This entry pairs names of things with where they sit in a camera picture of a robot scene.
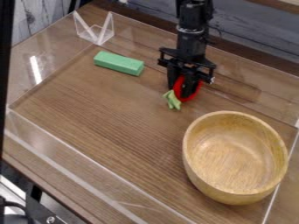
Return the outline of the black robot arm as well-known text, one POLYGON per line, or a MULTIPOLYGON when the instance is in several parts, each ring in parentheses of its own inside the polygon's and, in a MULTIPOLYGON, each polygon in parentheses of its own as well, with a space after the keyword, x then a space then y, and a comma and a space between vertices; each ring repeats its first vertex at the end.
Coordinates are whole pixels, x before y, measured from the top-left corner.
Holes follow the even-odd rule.
POLYGON ((168 88, 181 102, 193 99, 201 84, 215 80, 216 64, 205 58, 212 0, 175 0, 177 39, 176 47, 160 47, 157 64, 167 68, 168 88))

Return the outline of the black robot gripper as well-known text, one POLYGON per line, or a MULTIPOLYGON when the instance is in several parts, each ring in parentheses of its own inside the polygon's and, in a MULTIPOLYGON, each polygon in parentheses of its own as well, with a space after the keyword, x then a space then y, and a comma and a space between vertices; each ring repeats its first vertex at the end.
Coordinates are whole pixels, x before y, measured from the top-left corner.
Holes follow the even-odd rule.
POLYGON ((167 68, 168 88, 173 88, 173 84, 180 75, 184 74, 181 84, 181 97, 192 96, 200 84, 200 81, 211 84, 215 81, 213 70, 216 65, 205 58, 205 55, 183 58, 179 50, 160 47, 160 58, 157 64, 167 68))

